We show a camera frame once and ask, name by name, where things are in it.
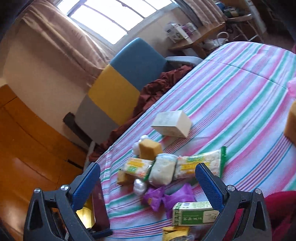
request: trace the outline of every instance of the striped tablecloth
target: striped tablecloth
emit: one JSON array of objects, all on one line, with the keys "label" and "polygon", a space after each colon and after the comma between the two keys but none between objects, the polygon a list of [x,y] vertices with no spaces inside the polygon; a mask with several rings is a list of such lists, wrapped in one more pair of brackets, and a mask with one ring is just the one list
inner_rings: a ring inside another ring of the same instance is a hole
[{"label": "striped tablecloth", "polygon": [[[265,196],[296,187],[296,148],[283,136],[293,99],[286,83],[296,76],[296,55],[258,43],[220,47],[154,104],[98,159],[111,229],[107,239],[161,240],[169,226],[161,210],[141,204],[132,187],[116,184],[117,171],[132,156],[141,135],[161,142],[165,153],[193,155],[227,146],[225,184],[238,190],[259,187]],[[158,112],[183,110],[192,120],[189,137],[162,137],[150,125]],[[188,180],[166,187],[171,194]],[[197,201],[206,197],[191,181]]]}]

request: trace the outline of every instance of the metal bolt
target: metal bolt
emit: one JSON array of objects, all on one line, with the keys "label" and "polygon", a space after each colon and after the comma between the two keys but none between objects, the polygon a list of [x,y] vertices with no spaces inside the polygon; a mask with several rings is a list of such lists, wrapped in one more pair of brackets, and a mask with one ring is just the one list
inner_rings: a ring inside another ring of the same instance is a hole
[{"label": "metal bolt", "polygon": [[69,186],[68,185],[62,185],[61,190],[66,191],[68,190]]},{"label": "metal bolt", "polygon": [[255,189],[255,192],[256,192],[257,194],[261,194],[261,193],[262,193],[262,191],[261,191],[259,188],[256,188],[256,189]]},{"label": "metal bolt", "polygon": [[34,193],[40,193],[41,189],[40,188],[35,188]]},{"label": "metal bolt", "polygon": [[227,189],[228,189],[228,191],[233,192],[235,190],[235,187],[233,185],[228,185]]}]

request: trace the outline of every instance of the purple candy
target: purple candy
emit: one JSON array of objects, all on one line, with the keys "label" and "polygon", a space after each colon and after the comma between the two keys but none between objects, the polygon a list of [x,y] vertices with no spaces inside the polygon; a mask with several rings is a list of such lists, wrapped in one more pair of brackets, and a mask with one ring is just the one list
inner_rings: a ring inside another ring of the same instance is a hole
[{"label": "purple candy", "polygon": [[164,186],[157,189],[150,187],[143,196],[143,203],[149,204],[153,211],[158,212],[161,198],[163,197],[164,193]]},{"label": "purple candy", "polygon": [[193,191],[189,183],[184,184],[178,191],[172,195],[164,195],[162,201],[165,205],[167,218],[172,218],[173,207],[178,202],[195,202]]}]

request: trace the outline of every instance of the medicine box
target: medicine box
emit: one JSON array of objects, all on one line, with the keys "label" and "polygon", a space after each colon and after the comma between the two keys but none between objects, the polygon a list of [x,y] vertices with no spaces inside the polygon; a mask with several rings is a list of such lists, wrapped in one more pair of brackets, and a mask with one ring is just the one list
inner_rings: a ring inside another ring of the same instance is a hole
[{"label": "medicine box", "polygon": [[173,226],[195,226],[215,222],[219,211],[209,201],[178,202],[173,207]]},{"label": "medicine box", "polygon": [[151,127],[163,136],[188,137],[192,122],[182,111],[160,112],[156,115]]}]

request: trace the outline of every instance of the chair armrest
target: chair armrest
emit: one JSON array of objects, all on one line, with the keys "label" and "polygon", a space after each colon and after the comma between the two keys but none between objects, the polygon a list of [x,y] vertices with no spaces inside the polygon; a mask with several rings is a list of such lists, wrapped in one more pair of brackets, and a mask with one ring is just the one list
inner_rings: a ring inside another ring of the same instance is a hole
[{"label": "chair armrest", "polygon": [[182,65],[197,66],[203,59],[193,56],[170,56],[165,58],[174,67],[181,67]]}]

